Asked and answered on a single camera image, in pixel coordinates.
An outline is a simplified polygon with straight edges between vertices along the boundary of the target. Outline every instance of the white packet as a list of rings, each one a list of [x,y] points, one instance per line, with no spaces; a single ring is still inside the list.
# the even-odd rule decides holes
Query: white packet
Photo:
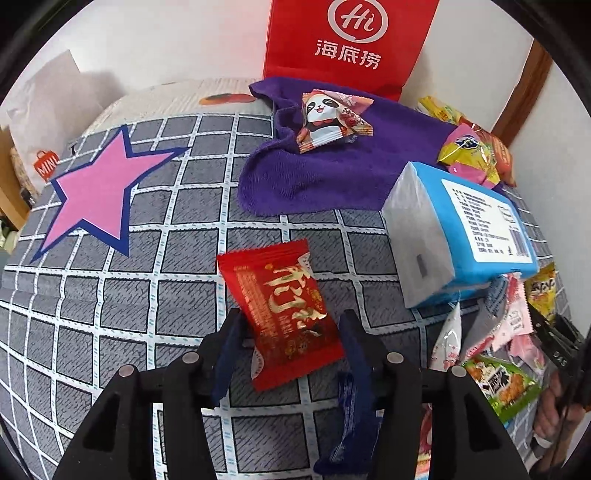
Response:
[[[460,347],[462,345],[462,315],[460,313],[460,303],[447,316],[443,323],[433,352],[431,353],[431,370],[447,371],[448,368],[456,364],[460,358]]]

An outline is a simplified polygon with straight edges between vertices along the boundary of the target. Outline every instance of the orange shopping bag icon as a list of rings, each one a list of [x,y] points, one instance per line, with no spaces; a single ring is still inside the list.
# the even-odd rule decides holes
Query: orange shopping bag icon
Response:
[[[40,150],[37,152],[37,161],[33,164],[33,167],[41,178],[47,181],[56,169],[57,162],[59,161],[60,157],[58,157],[55,152],[52,152],[51,150],[49,152]]]

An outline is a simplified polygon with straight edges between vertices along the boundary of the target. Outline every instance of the bed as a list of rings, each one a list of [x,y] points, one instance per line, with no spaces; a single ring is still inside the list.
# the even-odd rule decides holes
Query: bed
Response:
[[[407,310],[378,212],[331,210],[260,218],[236,200],[250,152],[272,138],[261,100],[202,105],[206,96],[248,93],[250,80],[184,82],[115,102],[69,146],[54,175],[92,161],[127,124],[136,152],[188,147],[132,189],[129,257],[76,230],[40,260],[33,254],[60,204],[48,184],[7,262],[0,289],[0,413],[33,474],[50,480],[102,387],[123,364],[168,365],[220,328],[235,303],[216,271],[217,253],[307,238],[312,267],[333,317],[354,309],[365,328],[422,367],[449,305]],[[515,203],[538,261],[551,252],[517,189]],[[560,290],[558,310],[569,317]],[[478,310],[464,301],[466,332]],[[312,466],[340,439],[338,362],[257,394],[252,341],[220,408],[204,411],[219,478],[318,478]],[[508,426],[525,456],[536,405]],[[163,414],[153,415],[155,468],[166,477]]]

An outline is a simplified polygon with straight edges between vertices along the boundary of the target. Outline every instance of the red candy wrapper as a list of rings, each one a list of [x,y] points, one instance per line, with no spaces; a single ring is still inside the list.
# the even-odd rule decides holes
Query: red candy wrapper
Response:
[[[267,390],[344,356],[309,265],[305,239],[217,256],[255,334],[252,383]]]

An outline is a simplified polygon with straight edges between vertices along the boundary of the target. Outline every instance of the white paper bag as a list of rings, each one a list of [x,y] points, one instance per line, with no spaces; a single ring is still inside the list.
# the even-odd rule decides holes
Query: white paper bag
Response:
[[[35,198],[67,143],[82,135],[102,111],[70,50],[45,64],[10,96],[10,131]]]

